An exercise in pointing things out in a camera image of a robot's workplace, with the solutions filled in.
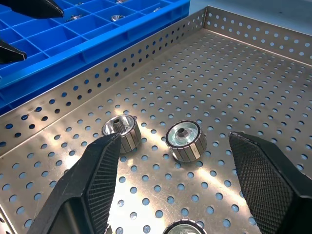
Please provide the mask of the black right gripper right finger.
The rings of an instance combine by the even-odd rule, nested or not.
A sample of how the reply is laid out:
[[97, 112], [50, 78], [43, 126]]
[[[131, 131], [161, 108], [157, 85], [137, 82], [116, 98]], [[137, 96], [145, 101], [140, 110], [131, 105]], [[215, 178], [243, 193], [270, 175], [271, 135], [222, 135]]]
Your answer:
[[239, 184], [262, 234], [312, 234], [312, 179], [273, 143], [230, 132]]

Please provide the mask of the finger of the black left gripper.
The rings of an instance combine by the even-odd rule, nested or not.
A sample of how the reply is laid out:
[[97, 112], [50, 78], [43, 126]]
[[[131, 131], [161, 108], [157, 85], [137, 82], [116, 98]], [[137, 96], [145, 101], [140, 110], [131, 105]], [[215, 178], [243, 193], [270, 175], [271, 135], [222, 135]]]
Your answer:
[[35, 19], [64, 17], [63, 9], [54, 0], [8, 0], [8, 7]]
[[27, 54], [0, 39], [0, 64], [8, 64], [27, 59]]

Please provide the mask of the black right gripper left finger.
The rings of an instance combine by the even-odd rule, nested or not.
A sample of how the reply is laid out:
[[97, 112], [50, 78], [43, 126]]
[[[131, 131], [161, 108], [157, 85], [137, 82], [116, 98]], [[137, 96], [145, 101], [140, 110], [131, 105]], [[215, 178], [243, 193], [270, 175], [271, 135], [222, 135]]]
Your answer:
[[121, 136], [91, 142], [56, 183], [27, 234], [107, 234]]

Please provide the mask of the blue compartment tray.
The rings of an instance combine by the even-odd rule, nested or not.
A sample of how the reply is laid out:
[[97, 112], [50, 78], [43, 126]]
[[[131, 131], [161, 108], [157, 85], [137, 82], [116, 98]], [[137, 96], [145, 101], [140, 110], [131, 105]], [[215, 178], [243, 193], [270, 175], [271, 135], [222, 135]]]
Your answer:
[[[64, 17], [32, 19], [0, 5], [0, 39], [27, 54], [25, 61], [0, 65], [0, 115], [187, 17], [190, 8], [190, 0], [55, 2]], [[65, 22], [78, 14], [83, 17]], [[113, 22], [112, 15], [124, 18]]]

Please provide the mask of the perforated metal tray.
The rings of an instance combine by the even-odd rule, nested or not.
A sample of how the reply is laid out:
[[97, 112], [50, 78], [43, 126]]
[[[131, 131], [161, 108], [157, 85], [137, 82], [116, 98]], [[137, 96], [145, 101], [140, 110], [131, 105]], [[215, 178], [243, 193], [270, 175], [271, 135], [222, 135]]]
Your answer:
[[[0, 117], [0, 234], [25, 234], [59, 178], [130, 114], [139, 148], [118, 164], [110, 225], [158, 234], [189, 218], [212, 234], [260, 234], [228, 142], [275, 142], [312, 176], [312, 37], [206, 7]], [[176, 160], [171, 126], [193, 120], [207, 148]]]

